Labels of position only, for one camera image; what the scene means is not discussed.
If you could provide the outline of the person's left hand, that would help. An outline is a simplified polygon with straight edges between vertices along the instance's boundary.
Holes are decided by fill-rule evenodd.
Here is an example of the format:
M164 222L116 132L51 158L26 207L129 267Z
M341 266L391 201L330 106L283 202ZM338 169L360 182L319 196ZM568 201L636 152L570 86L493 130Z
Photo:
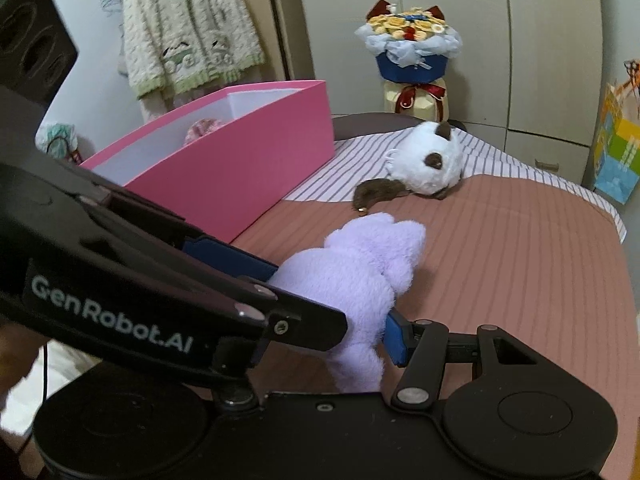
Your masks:
M9 391L32 369L39 350L49 338L13 322L0 328L0 394L1 407Z

